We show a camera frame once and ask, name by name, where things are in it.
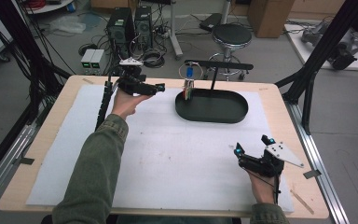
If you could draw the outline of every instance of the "gray floor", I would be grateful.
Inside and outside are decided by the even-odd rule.
[[[64,14],[67,14],[64,10],[58,10],[41,15],[39,20],[45,24]],[[186,25],[184,29],[197,27],[198,23],[193,20],[195,20],[193,17],[182,17],[178,19],[177,27],[180,28],[183,24]],[[236,20],[235,17],[230,17],[230,21]],[[246,22],[244,18],[240,18],[240,21]],[[105,21],[101,20],[96,27],[90,28],[82,35],[54,32],[48,35],[48,40],[72,69],[77,74],[82,74],[78,48],[90,43],[95,35],[102,35],[104,27]],[[192,32],[203,33],[202,30],[192,30]],[[171,43],[168,40],[166,43],[168,52],[164,56],[165,65],[159,69],[144,68],[143,73],[148,77],[179,78],[177,69],[184,60],[205,60],[220,51],[210,35],[179,35],[178,39],[184,52],[180,61],[175,60]],[[52,55],[54,62],[69,72],[57,55],[55,53]],[[255,69],[245,78],[248,82],[274,83],[292,75],[302,66],[286,35],[281,35],[276,39],[254,37],[250,46],[238,50],[235,55],[243,63],[252,63],[255,66]],[[14,62],[0,63],[0,143],[29,102],[28,85],[29,83]],[[310,130],[349,221],[358,223],[358,72],[320,70],[315,80]],[[0,186],[0,195],[14,172],[15,169]],[[0,211],[0,223],[40,223],[44,215]],[[291,219],[291,222],[332,223],[330,219]]]

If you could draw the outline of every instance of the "jacket sleeve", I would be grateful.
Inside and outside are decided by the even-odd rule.
[[[252,206],[251,224],[287,224],[289,221],[280,206],[272,203],[257,203]]]
[[[53,223],[105,223],[112,208],[128,125],[109,115],[84,143]]]

